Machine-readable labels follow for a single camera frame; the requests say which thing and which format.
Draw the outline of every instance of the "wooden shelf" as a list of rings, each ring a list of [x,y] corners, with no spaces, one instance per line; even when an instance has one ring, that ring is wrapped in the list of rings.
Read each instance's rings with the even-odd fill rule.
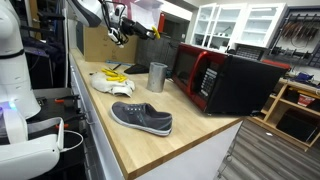
[[[262,109],[262,110],[261,110],[261,113],[263,113],[263,114],[268,114],[268,111],[265,110],[265,109]]]
[[[307,111],[307,112],[312,113],[312,114],[315,114],[315,115],[317,115],[317,116],[320,116],[320,112],[314,111],[314,110],[309,109],[309,108],[304,107],[304,106],[301,106],[301,105],[299,105],[299,104],[297,104],[297,103],[293,103],[293,102],[290,102],[290,101],[285,100],[285,99],[282,99],[282,98],[280,99],[280,101],[283,102],[283,103],[289,104],[289,105],[291,105],[291,106],[294,106],[294,107],[296,107],[296,108],[299,108],[299,109],[301,109],[301,110]]]
[[[258,124],[259,126],[267,129],[268,131],[276,134],[277,136],[283,138],[284,140],[307,151],[308,148],[310,148],[314,144],[314,142],[316,142],[317,139],[320,137],[320,133],[316,134],[316,137],[313,139],[312,142],[307,143],[299,139],[296,139],[295,137],[277,129],[277,124],[280,122],[281,118],[283,117],[283,114],[289,108],[294,108],[298,111],[303,111],[305,113],[310,113],[319,116],[320,119],[320,112],[301,106],[297,103],[290,102],[283,98],[284,93],[290,87],[295,87],[296,89],[304,90],[310,93],[315,93],[316,91],[315,88],[306,87],[304,84],[300,85],[297,82],[290,82],[281,79],[277,85],[278,94],[276,96],[270,95],[270,99],[269,101],[267,101],[265,108],[261,110],[261,113],[265,115],[265,117],[263,119],[261,117],[251,117],[250,120]]]
[[[276,99],[277,97],[275,95],[270,95],[271,98]]]

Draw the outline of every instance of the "shoe sole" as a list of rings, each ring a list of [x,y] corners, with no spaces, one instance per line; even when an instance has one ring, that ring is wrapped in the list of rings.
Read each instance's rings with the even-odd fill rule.
[[[171,128],[166,131],[160,131],[160,130],[156,130],[156,129],[152,129],[152,128],[148,128],[148,127],[143,127],[143,126],[123,122],[113,113],[112,109],[110,112],[111,112],[111,115],[114,118],[114,120],[123,126],[134,128],[134,129],[140,129],[140,130],[143,130],[143,131],[146,131],[146,132],[158,135],[158,136],[168,136],[171,133]]]

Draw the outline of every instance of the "blue light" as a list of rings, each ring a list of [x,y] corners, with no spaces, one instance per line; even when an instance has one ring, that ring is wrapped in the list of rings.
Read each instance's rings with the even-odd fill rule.
[[[17,107],[16,107],[16,105],[14,104],[14,102],[9,102],[9,106],[10,106],[10,108],[12,109],[12,110],[17,110]]]

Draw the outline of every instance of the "yellow object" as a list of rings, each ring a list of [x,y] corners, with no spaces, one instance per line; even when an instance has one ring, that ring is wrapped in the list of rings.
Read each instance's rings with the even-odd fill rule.
[[[118,73],[114,70],[109,70],[109,69],[101,69],[102,72],[104,72],[107,76],[111,76],[111,77],[117,77]]]
[[[157,28],[154,26],[152,26],[151,28],[154,31],[154,35],[156,36],[156,38],[160,39],[160,34],[159,34],[159,31],[157,30]]]
[[[128,79],[125,75],[119,74],[115,70],[102,68],[101,71],[105,73],[107,76],[110,76],[107,78],[107,81],[123,82]]]
[[[317,96],[316,94],[313,94],[313,93],[310,93],[310,92],[307,92],[307,91],[299,90],[299,89],[296,89],[296,88],[293,88],[293,87],[290,87],[289,89],[291,91],[292,90],[296,90],[298,93],[303,94],[303,95],[307,95],[307,96],[310,96],[310,97],[313,97],[313,98],[316,98],[316,99],[320,99],[320,97]]]

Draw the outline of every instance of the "pegboard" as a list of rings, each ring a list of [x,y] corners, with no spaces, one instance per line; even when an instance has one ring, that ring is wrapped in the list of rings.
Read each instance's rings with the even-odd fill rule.
[[[293,66],[320,68],[319,31],[320,6],[289,7],[270,45],[268,55],[277,61],[290,62]]]

